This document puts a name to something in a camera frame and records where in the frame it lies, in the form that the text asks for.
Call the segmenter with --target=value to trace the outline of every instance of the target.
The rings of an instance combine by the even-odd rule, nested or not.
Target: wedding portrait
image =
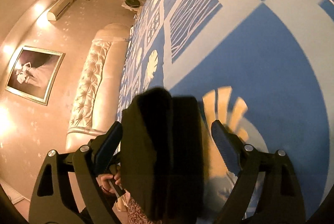
[[[47,105],[64,53],[24,46],[9,75],[6,90]]]

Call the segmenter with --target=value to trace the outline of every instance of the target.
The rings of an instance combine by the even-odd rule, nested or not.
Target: blue gripper pad
[[[234,149],[230,138],[227,135],[230,133],[225,132],[220,121],[216,120],[211,125],[211,135],[215,142],[220,155],[222,156],[228,171],[238,176],[241,171],[239,164],[239,153]]]

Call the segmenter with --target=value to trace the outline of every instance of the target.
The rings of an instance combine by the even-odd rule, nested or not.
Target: bedsheet
[[[195,96],[207,141],[199,223],[212,223],[236,180],[210,135],[217,118],[261,151],[287,152],[309,218],[334,182],[333,38],[334,0],[147,0],[130,39],[118,120],[151,87]]]

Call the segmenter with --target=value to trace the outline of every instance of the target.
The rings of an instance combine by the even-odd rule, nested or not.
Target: human hand
[[[101,176],[101,183],[102,183],[102,187],[105,189],[106,192],[111,193],[111,194],[115,194],[115,190],[111,187],[110,183],[108,180],[114,178],[116,181],[116,185],[121,186],[121,171],[118,168],[118,172],[115,176],[113,176],[112,174],[103,174]]]

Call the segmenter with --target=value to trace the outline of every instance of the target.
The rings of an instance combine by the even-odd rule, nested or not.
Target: leopard print clothing
[[[162,224],[162,221],[149,220],[138,203],[130,197],[128,202],[128,224]]]

